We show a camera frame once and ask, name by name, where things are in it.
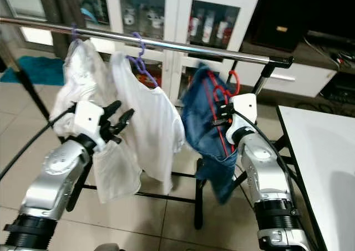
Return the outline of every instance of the purple hanger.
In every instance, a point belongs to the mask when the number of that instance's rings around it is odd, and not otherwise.
[[[157,87],[157,86],[158,86],[157,82],[156,82],[155,79],[151,76],[151,74],[149,74],[149,72],[146,70],[145,64],[144,64],[144,62],[143,62],[143,60],[142,60],[142,58],[141,58],[141,56],[144,54],[145,43],[141,41],[141,40],[142,40],[142,37],[141,37],[137,32],[133,32],[132,35],[135,36],[136,38],[139,38],[139,39],[140,39],[139,44],[140,44],[140,47],[142,48],[142,51],[140,51],[140,52],[138,53],[137,59],[134,59],[132,56],[129,56],[129,55],[127,55],[126,58],[128,58],[131,62],[134,63],[135,67],[137,68],[137,70],[138,70],[138,72],[139,72],[140,74],[145,74],[145,75],[147,75],[148,78],[153,82],[154,86]]]
[[[77,25],[72,23],[72,41],[75,41],[78,38]]]

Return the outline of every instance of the white cloth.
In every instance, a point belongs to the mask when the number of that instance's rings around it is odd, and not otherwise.
[[[112,75],[89,40],[76,40],[70,45],[63,70],[65,85],[57,95],[51,120],[79,100],[92,100],[102,107],[116,100]],[[109,120],[116,124],[118,117],[115,114]],[[75,135],[73,121],[74,114],[66,114],[55,123],[54,131],[61,136]],[[125,141],[119,145],[109,141],[102,152],[94,154],[93,166],[101,203],[136,193],[140,188],[141,168]]]
[[[124,140],[109,141],[102,152],[93,155],[94,176],[101,203],[135,194],[140,188],[141,168]]]
[[[72,42],[63,65],[65,85],[57,94],[50,119],[55,119],[79,100],[93,100],[100,106],[107,106],[116,100],[116,88],[112,75],[89,40]],[[66,114],[53,126],[59,136],[73,134],[74,114]]]
[[[173,155],[185,140],[180,115],[161,88],[149,89],[136,79],[123,53],[111,56],[110,67],[122,102],[119,112],[135,111],[131,126],[124,130],[127,144],[148,176],[164,182],[167,194],[172,188]]]

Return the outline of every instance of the clothes hanger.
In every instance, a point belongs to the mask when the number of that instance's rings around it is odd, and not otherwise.
[[[211,70],[207,71],[207,76],[210,81],[212,82],[214,88],[212,90],[212,95],[213,95],[213,99],[214,99],[214,103],[215,104],[218,104],[221,100],[219,99],[219,96],[217,94],[217,91],[221,91],[221,94],[223,96],[223,99],[222,101],[224,101],[224,104],[228,104],[228,100],[230,97],[233,97],[233,96],[236,96],[238,95],[239,93],[239,90],[240,90],[240,81],[239,81],[239,76],[238,74],[234,71],[234,70],[230,70],[229,71],[229,77],[228,77],[228,81],[230,81],[232,75],[235,77],[236,79],[236,90],[234,93],[230,93],[229,90],[227,89],[224,89],[222,86],[218,85],[217,84],[217,81],[216,81],[216,78],[213,74],[213,72]],[[207,99],[208,99],[208,102],[209,102],[209,105],[210,105],[210,109],[212,111],[212,114],[213,114],[213,117],[214,119],[216,120],[217,119],[217,116],[216,116],[216,113],[214,111],[214,107],[213,107],[213,99],[211,98],[211,96],[209,95],[209,92],[208,92],[208,88],[207,88],[207,83],[206,83],[206,79],[203,80],[204,82],[204,86],[205,86],[205,92],[206,92],[206,96],[207,96]],[[219,133],[219,138],[221,140],[221,143],[222,143],[222,146],[223,146],[223,149],[224,149],[224,152],[226,154],[226,156],[229,155],[228,151],[227,151],[227,148],[226,148],[226,143],[224,141],[224,138],[222,136],[222,132],[220,130],[220,128],[217,126],[217,130],[218,130],[218,133]],[[235,150],[235,147],[234,145],[231,144],[231,152],[233,153]]]
[[[155,79],[151,76],[151,74],[149,74],[149,72],[146,70],[145,68],[145,64],[141,58],[141,56],[144,54],[145,51],[145,43],[142,42],[142,37],[137,33],[137,32],[133,32],[132,33],[133,36],[135,36],[136,38],[140,39],[139,45],[142,48],[142,51],[140,51],[138,53],[138,57],[135,59],[132,56],[127,55],[126,57],[134,63],[135,67],[137,68],[138,72],[140,74],[145,74],[146,76],[148,76],[148,78],[153,82],[154,87],[156,88],[158,86],[157,82],[155,81]]]
[[[77,25],[72,23],[72,42],[78,39]]]

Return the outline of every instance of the blue jeans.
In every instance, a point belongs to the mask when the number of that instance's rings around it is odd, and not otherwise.
[[[198,153],[202,155],[203,166],[198,169],[196,178],[199,180],[211,181],[212,188],[220,203],[225,203],[232,191],[232,177],[237,159],[237,151],[231,151],[225,135],[227,128],[219,126],[227,148],[226,156],[222,142],[219,137],[218,129],[212,126],[213,114],[210,109],[207,93],[214,103],[213,97],[214,84],[207,75],[209,68],[201,65],[194,75],[191,86],[184,95],[182,102],[182,122],[185,127],[185,135],[188,143]],[[226,84],[215,75],[217,84],[226,89]],[[217,91],[218,98],[223,99],[221,91]]]

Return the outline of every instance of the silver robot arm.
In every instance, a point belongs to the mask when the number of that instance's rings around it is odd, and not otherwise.
[[[231,144],[238,145],[241,164],[247,173],[259,227],[257,236],[260,248],[310,251],[305,232],[297,218],[298,211],[293,204],[295,199],[290,193],[286,175],[277,163],[277,155],[246,120],[233,112],[236,110],[255,122],[255,95],[232,97],[229,106],[222,106],[221,109],[220,117],[232,116],[232,125],[226,137]]]
[[[305,232],[297,220],[285,173],[277,156],[258,134],[248,134],[239,142],[241,164],[247,172],[247,182],[259,226],[257,233],[263,250],[310,251]]]
[[[111,126],[107,120],[120,106],[120,101],[101,108],[88,101],[77,104],[74,118],[75,136],[51,151],[44,159],[39,176],[30,185],[17,219],[7,224],[10,232],[0,251],[47,250],[57,221],[65,209],[72,210],[82,185],[90,171],[91,156],[115,137],[128,124],[133,109],[125,112],[119,122]]]

